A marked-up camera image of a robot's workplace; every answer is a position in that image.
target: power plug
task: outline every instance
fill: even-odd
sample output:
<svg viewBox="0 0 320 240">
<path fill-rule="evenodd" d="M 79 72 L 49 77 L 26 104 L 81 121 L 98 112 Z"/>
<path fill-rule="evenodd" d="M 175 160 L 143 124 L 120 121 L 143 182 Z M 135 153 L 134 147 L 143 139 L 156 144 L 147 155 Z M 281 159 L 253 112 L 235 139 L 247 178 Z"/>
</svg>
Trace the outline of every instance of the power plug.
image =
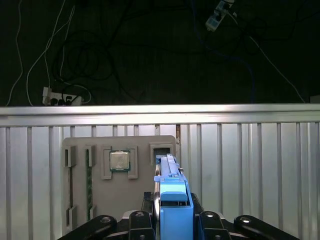
<svg viewBox="0 0 320 240">
<path fill-rule="evenodd" d="M 81 96 L 62 94 L 59 92 L 52 92 L 49 87 L 43 87 L 42 104 L 45 106 L 81 106 L 83 99 Z"/>
</svg>

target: black mechanical part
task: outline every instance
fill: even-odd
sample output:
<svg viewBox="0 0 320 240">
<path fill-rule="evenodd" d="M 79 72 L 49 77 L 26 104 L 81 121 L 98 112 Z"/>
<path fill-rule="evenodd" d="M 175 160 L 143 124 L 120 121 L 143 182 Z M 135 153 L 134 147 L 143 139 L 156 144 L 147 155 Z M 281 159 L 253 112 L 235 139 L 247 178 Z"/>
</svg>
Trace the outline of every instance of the black mechanical part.
<svg viewBox="0 0 320 240">
<path fill-rule="evenodd" d="M 198 239 L 198 222 L 199 215 L 204 211 L 204 208 L 201 206 L 199 199 L 196 194 L 191 193 L 191 199 L 193 202 L 193 239 Z"/>
<path fill-rule="evenodd" d="M 156 240 L 151 218 L 146 211 L 134 211 L 129 217 L 129 240 Z"/>
<path fill-rule="evenodd" d="M 212 211 L 203 211 L 199 215 L 199 239 L 202 240 L 232 240 L 220 216 Z"/>
<path fill-rule="evenodd" d="M 143 202 L 141 206 L 141 210 L 145 211 L 152 216 L 154 208 L 154 194 L 150 191 L 145 191 L 143 193 Z"/>
<path fill-rule="evenodd" d="M 299 240 L 298 238 L 271 226 L 250 215 L 241 215 L 234 219 L 235 228 L 252 239 L 259 240 Z"/>
<path fill-rule="evenodd" d="M 117 220 L 108 215 L 100 215 L 77 227 L 59 240 L 102 240 L 117 226 Z"/>
</svg>

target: computer processor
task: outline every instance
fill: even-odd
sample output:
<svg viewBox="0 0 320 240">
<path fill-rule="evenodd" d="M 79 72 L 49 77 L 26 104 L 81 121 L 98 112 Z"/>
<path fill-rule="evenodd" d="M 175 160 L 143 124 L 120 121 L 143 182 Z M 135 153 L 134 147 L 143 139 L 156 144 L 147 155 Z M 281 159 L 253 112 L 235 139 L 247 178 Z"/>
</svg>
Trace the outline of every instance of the computer processor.
<svg viewBox="0 0 320 240">
<path fill-rule="evenodd" d="M 128 172 L 130 170 L 130 152 L 118 150 L 110 152 L 110 171 Z"/>
</svg>

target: dark background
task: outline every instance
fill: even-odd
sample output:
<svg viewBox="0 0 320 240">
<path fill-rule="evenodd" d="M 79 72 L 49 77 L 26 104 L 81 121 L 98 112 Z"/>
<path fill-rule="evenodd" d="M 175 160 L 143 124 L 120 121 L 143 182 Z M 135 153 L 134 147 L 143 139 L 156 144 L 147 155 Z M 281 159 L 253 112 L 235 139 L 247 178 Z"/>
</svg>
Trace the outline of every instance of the dark background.
<svg viewBox="0 0 320 240">
<path fill-rule="evenodd" d="M 10 89 L 20 74 L 15 44 L 18 28 L 18 0 L 0 0 L 0 106 L 9 98 Z M 21 4 L 21 31 L 18 38 L 24 73 L 12 94 L 10 106 L 28 106 L 26 75 L 31 65 L 44 51 L 62 5 L 62 0 L 23 0 Z M 240 103 L 300 103 L 295 90 L 270 65 L 259 49 L 248 38 L 250 33 L 270 60 L 296 86 L 306 102 L 319 94 L 319 0 L 235 0 L 231 11 L 238 14 L 242 29 L 229 16 L 215 32 L 208 32 L 205 21 L 213 13 L 218 0 L 194 0 L 196 28 L 200 38 L 210 48 L 240 57 L 247 62 L 252 78 L 242 60 L 232 60 L 211 53 L 199 41 L 194 31 L 191 2 L 183 0 L 66 0 L 58 28 L 69 17 L 75 4 L 75 13 L 69 35 L 80 31 L 66 45 L 70 66 L 77 71 L 84 66 L 93 77 L 71 79 L 65 60 L 64 80 L 88 87 L 94 100 L 89 104 L 240 104 Z M 296 12 L 303 3 L 298 17 Z M 128 11 L 115 38 L 111 38 L 123 12 Z M 53 92 L 81 95 L 83 89 L 54 81 L 53 63 L 64 42 L 66 29 L 58 33 L 47 52 Z M 95 49 L 83 53 L 83 44 Z M 114 62 L 113 74 L 110 58 Z M 35 106 L 42 105 L 43 87 L 48 86 L 44 59 L 35 66 L 29 78 L 29 95 Z"/>
</svg>

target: small connector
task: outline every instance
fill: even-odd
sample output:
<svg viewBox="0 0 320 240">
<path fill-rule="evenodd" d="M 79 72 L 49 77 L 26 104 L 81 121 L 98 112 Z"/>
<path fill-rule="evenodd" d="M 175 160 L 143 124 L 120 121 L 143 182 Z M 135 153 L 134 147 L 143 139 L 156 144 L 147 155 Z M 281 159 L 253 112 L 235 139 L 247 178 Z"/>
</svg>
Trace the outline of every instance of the small connector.
<svg viewBox="0 0 320 240">
<path fill-rule="evenodd" d="M 218 22 L 220 22 L 221 19 L 222 19 L 221 13 L 218 13 L 218 14 L 215 16 L 215 20 L 217 20 Z"/>
</svg>

